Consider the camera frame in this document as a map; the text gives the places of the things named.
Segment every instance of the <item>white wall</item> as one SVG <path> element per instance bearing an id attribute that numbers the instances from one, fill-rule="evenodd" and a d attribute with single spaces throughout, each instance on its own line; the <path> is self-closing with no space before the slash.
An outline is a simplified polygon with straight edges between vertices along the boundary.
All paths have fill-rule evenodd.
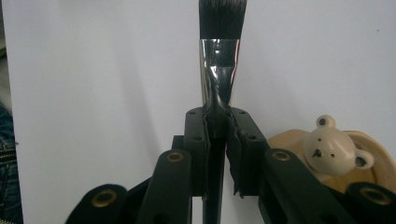
<path id="1" fill-rule="evenodd" d="M 198 4 L 167 2 L 3 0 L 26 223 L 65 222 L 99 185 L 137 185 L 183 134 L 202 103 Z M 267 137 L 330 114 L 396 158 L 395 12 L 391 0 L 249 0 L 233 106 Z M 262 223 L 232 187 L 227 176 L 223 223 Z"/>

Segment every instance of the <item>paintbrush bristles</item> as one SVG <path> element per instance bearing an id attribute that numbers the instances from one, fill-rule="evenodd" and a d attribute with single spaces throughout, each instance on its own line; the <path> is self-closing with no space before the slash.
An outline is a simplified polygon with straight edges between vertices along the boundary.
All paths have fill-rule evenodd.
<path id="1" fill-rule="evenodd" d="M 201 39 L 240 39 L 247 0 L 200 0 Z"/>

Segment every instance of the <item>teddy bear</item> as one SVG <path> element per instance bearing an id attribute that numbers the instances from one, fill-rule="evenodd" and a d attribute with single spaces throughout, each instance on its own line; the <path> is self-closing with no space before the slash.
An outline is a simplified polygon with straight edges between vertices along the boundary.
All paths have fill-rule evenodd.
<path id="1" fill-rule="evenodd" d="M 375 162 L 370 152 L 357 149 L 346 133 L 336 129 L 329 115 L 317 119 L 317 128 L 306 135 L 303 151 L 297 156 L 319 181 L 354 168 L 369 169 Z"/>

